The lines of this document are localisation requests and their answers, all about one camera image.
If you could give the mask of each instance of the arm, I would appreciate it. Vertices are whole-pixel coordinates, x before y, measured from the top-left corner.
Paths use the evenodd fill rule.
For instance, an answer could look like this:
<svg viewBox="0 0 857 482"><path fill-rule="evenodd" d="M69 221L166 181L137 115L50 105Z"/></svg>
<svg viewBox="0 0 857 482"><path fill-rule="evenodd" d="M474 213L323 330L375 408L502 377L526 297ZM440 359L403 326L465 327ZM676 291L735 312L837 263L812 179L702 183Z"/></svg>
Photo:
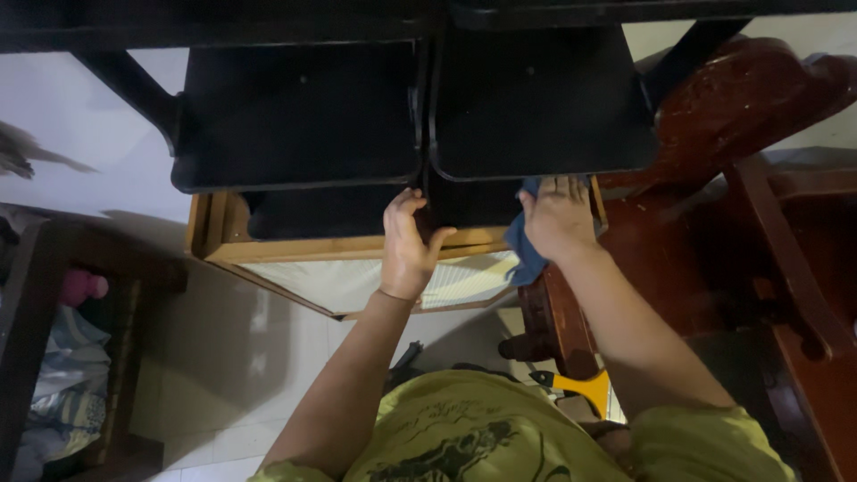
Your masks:
<svg viewBox="0 0 857 482"><path fill-rule="evenodd" d="M665 405L735 406L598 244L583 184L574 177L545 178L538 199L523 191L519 197L527 237L559 266L574 291L629 419Z"/></svg>
<svg viewBox="0 0 857 482"><path fill-rule="evenodd" d="M297 405L262 467L288 460L341 479L366 448L411 308L429 283L443 240L455 232L442 228L425 246L413 217L425 204L422 192L409 188L384 212L381 287Z"/></svg>

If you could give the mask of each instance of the hand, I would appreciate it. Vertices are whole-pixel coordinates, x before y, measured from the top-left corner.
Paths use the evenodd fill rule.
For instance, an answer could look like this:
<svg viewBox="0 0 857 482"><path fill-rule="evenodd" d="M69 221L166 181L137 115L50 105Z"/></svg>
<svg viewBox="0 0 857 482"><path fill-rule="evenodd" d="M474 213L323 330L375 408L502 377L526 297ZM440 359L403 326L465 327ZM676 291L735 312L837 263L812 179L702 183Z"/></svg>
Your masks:
<svg viewBox="0 0 857 482"><path fill-rule="evenodd" d="M575 176L542 178L538 199L522 190L524 232L538 253L564 262L601 250L592 227L589 190Z"/></svg>
<svg viewBox="0 0 857 482"><path fill-rule="evenodd" d="M456 232L454 227L442 227L434 232L428 247L423 244L414 213L425 205L423 192L408 188L384 211L381 291L389 296L416 301L431 279L443 240Z"/></svg>

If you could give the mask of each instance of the pink toy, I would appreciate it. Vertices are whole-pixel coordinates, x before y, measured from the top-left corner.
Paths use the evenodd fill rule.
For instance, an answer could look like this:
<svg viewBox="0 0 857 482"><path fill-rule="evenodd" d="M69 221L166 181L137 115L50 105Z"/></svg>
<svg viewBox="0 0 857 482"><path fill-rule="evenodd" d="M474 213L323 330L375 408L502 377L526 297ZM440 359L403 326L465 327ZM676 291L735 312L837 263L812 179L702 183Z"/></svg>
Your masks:
<svg viewBox="0 0 857 482"><path fill-rule="evenodd" d="M65 274L63 289L59 293L59 303L77 308L87 298L102 299L108 290L107 279L85 269L70 269Z"/></svg>

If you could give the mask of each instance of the yellow handle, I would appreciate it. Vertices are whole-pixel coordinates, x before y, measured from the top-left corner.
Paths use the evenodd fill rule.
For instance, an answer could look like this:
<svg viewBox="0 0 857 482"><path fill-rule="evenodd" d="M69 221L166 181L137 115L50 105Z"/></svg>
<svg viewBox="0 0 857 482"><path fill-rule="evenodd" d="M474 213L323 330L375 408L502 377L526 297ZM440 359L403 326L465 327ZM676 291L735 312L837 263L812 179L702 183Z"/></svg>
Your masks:
<svg viewBox="0 0 857 482"><path fill-rule="evenodd" d="M562 375L554 375L554 388L560 390L569 390L577 392L595 406L598 411L598 418L604 420L607 416L607 395L610 386L610 377L607 371L602 369L598 375L586 381L572 380L565 378Z"/></svg>

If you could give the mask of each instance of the person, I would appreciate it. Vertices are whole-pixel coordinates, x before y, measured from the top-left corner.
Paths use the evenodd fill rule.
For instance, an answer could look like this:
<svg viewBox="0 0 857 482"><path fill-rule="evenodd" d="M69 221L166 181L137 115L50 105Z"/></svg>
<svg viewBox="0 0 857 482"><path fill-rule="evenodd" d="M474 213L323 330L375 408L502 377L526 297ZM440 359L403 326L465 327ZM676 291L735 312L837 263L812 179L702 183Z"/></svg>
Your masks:
<svg viewBox="0 0 857 482"><path fill-rule="evenodd" d="M443 240L428 245L406 189L384 213L381 286L298 404L252 482L330 480L795 480L758 423L596 241L575 177L520 192L524 230L556 263L595 336L630 427L620 464L538 388L480 371L437 371L381 396L414 303Z"/></svg>

